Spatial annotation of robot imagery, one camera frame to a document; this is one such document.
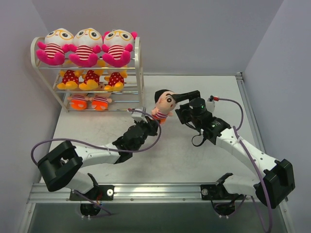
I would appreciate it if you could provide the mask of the peach boy plush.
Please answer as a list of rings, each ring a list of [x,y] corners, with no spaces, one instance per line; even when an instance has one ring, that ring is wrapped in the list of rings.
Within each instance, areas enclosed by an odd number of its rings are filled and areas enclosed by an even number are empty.
[[[108,108],[108,105],[112,102],[110,98],[111,92],[106,92],[104,89],[105,85],[101,84],[95,89],[95,91],[104,91],[101,93],[94,93],[93,96],[89,98],[91,101],[92,109],[96,111],[104,111]]]
[[[173,115],[172,111],[176,107],[176,101],[173,98],[175,93],[171,90],[161,89],[155,92],[155,107],[151,111],[154,118],[164,123],[167,117]]]
[[[73,94],[67,97],[70,107],[75,110],[84,110],[87,108],[89,97],[87,93]]]

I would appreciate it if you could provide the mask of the yellow bear plush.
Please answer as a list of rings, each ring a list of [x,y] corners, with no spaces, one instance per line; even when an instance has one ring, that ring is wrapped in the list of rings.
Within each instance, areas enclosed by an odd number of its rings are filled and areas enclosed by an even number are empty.
[[[83,74],[83,69],[62,69],[59,72],[62,80],[57,85],[59,90],[75,90],[79,86],[79,78]]]
[[[89,69],[83,75],[83,82],[79,84],[79,88],[83,91],[94,90],[99,86],[100,76],[104,73],[105,62],[99,60],[95,66],[96,69]]]
[[[127,69],[109,69],[108,75],[104,77],[107,84],[104,90],[107,92],[122,91],[124,88],[124,79],[127,78]]]

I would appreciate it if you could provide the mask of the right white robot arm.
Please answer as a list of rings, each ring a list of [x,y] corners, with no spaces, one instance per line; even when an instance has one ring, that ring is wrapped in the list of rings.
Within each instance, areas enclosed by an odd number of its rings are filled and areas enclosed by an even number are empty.
[[[199,91],[173,94],[172,98],[177,103],[188,101],[176,110],[181,124],[191,122],[204,141],[224,149],[254,173],[254,177],[225,175],[215,187],[218,197],[253,196],[275,209],[295,189],[293,165],[286,159],[280,161],[262,152],[239,136],[237,128],[213,116]]]

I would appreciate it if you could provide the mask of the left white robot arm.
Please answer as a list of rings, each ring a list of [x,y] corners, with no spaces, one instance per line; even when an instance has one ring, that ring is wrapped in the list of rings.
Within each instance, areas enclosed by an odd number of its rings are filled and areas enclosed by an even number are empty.
[[[157,135],[158,127],[157,120],[146,117],[136,121],[116,141],[95,148],[74,146],[71,141],[65,140],[41,158],[37,167],[50,192],[67,187],[92,200],[98,195],[98,184],[91,174],[81,173],[80,168],[124,163],[140,150],[147,137]]]

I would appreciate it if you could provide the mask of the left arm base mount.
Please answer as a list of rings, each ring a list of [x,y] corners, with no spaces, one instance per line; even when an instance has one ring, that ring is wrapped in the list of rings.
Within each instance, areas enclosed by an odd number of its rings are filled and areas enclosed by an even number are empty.
[[[69,199],[73,201],[84,200],[74,191],[94,201],[113,200],[115,188],[111,184],[98,184],[92,174],[81,172],[77,172],[65,187],[71,190]]]

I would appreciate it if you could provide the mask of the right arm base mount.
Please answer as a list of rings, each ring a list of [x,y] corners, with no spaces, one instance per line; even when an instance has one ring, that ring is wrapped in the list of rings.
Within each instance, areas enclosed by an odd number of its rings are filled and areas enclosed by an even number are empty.
[[[226,173],[214,183],[201,184],[201,199],[202,200],[242,200],[242,194],[229,194],[224,187],[224,182],[232,173]]]

